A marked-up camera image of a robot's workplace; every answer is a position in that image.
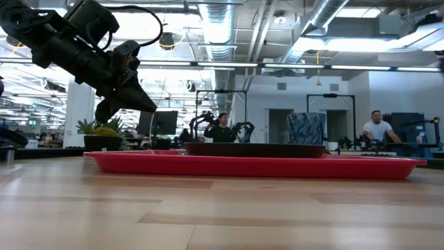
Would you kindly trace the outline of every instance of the black cable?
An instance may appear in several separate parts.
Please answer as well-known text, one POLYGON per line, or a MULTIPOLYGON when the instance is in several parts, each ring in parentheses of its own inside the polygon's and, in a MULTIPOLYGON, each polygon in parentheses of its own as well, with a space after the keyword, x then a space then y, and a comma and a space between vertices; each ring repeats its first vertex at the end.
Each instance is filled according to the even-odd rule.
POLYGON ((107 53, 104 52, 104 50, 102 50, 101 48, 99 48, 98 44, 92 39, 91 37, 91 24, 93 22, 90 22, 87 26, 86 26, 86 38, 88 39, 88 42, 91 44, 92 48, 97 52, 102 54, 102 56, 108 57, 107 53))
POLYGON ((108 42, 106 43, 106 45, 101 50, 106 50, 111 45, 111 42, 112 42, 112 31, 109 32, 108 42))
POLYGON ((164 32, 164 26, 162 24, 162 21, 160 21, 159 17, 153 11, 151 11, 147 8, 140 7, 140 6, 119 6, 119 7, 106 7, 106 8, 108 10, 128 10, 128 9, 141 10, 146 13, 150 13, 156 19, 156 21, 159 23, 159 27, 160 27, 159 35, 157 35, 157 37, 154 38, 153 40, 141 44, 140 47, 145 47, 145 46, 151 45, 151 44, 157 42, 162 37, 162 34, 164 32))
POLYGON ((401 18, 403 18, 403 20, 410 25, 416 25, 416 24, 412 24, 411 22, 409 22, 409 20, 407 20, 407 18, 403 15, 401 15, 401 18))
POLYGON ((384 13, 384 11, 382 11, 380 7, 378 7, 378 6, 371 6, 368 10, 366 10, 366 11, 362 14, 361 18, 364 17, 364 16, 365 16, 365 15, 366 15, 371 9, 373 9, 373 8, 378 9, 378 10, 381 12, 381 14, 384 13))

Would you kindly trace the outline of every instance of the computer monitor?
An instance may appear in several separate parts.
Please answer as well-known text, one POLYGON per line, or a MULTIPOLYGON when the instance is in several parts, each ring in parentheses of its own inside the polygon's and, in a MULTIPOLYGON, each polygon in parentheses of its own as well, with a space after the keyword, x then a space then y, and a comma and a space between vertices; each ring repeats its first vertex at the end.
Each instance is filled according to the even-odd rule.
MULTIPOLYGON (((140 112, 139 128, 137 132, 141 135, 148 135, 151 132, 151 112, 140 112)), ((175 135, 178 123, 178 111, 160 111, 154 115, 153 126, 156 130, 153 131, 157 135, 175 135)))

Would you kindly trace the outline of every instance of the blue patterned panel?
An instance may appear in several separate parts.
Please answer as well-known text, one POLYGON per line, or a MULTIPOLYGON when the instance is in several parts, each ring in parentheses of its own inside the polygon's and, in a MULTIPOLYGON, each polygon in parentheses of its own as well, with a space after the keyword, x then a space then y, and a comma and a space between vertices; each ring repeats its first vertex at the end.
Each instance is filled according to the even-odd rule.
POLYGON ((288 115, 290 143, 322 145, 326 118, 326 114, 314 112, 288 115))

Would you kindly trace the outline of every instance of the fluorescent light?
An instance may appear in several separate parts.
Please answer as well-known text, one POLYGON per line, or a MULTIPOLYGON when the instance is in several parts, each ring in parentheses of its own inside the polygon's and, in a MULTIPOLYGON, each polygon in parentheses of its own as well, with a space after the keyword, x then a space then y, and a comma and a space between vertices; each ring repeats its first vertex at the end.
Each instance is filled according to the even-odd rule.
POLYGON ((392 49, 393 43, 378 39, 331 39, 327 42, 328 51, 384 52, 392 49))
POLYGON ((140 65, 152 66, 190 66, 190 62, 168 62, 168 61, 142 61, 140 65))
POLYGON ((365 18, 374 18, 381 14, 381 10, 385 10, 384 7, 371 8, 368 7, 345 7, 342 8, 336 17, 365 17, 365 18))
POLYGON ((286 65, 286 64, 266 63, 265 67, 281 68, 281 69, 323 69, 324 65, 304 65, 304 64, 286 65))
POLYGON ((182 111, 182 108, 163 108, 163 107, 159 107, 157 108, 156 111, 182 111))
POLYGON ((332 65, 332 69, 351 69, 351 70, 389 70, 390 67, 380 66, 347 66, 347 65, 332 65))
POLYGON ((202 67, 257 67, 257 63, 239 63, 239 62, 198 62, 202 67))
POLYGON ((33 63, 33 61, 28 58, 2 58, 0 63, 33 63))
POLYGON ((441 69, 432 67, 398 67, 397 70, 404 72, 441 72, 441 69))
POLYGON ((4 117, 4 119, 11 121, 28 121, 27 117, 4 117))
POLYGON ((43 113, 43 112, 33 112, 34 115, 48 115, 48 113, 43 113))

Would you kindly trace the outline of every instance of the woman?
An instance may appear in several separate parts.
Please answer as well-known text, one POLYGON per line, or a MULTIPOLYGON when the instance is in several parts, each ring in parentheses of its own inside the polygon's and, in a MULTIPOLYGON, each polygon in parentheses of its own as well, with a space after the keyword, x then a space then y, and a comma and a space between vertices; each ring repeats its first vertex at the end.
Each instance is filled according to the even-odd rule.
POLYGON ((218 117, 219 124, 212 126, 208 124, 203 135, 207 138, 213 138, 213 142, 234 142, 236 135, 228 127, 228 115, 221 113, 218 117))
POLYGON ((186 142, 191 142, 193 138, 191 138, 191 135, 188 132, 188 129, 184 128, 182 133, 179 136, 179 143, 184 144, 186 142))

